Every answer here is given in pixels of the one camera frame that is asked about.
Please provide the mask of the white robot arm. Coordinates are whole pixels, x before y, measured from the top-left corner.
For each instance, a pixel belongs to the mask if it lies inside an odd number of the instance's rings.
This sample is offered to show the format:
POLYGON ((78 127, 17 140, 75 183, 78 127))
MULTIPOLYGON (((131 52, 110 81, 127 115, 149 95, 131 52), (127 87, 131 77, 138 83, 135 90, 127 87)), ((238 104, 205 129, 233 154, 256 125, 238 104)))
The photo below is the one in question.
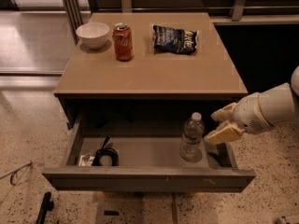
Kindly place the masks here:
POLYGON ((204 139, 210 144, 233 142, 244 133, 260 134, 286 122, 299 121, 299 67, 291 83, 264 92, 254 92, 211 114, 219 126, 204 139))

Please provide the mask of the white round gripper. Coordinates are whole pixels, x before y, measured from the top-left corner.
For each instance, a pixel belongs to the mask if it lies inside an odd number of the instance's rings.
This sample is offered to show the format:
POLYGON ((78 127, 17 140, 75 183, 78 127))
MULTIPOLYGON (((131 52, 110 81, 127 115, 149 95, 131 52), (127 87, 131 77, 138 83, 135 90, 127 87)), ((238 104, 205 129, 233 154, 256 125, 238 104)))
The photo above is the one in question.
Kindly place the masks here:
POLYGON ((213 112, 211 118, 221 124, 204 140, 218 145, 239 140, 244 132, 259 134, 271 131, 274 126, 267 120, 265 111, 270 110, 268 106, 273 98, 269 91, 254 92, 238 103, 230 103, 213 112))

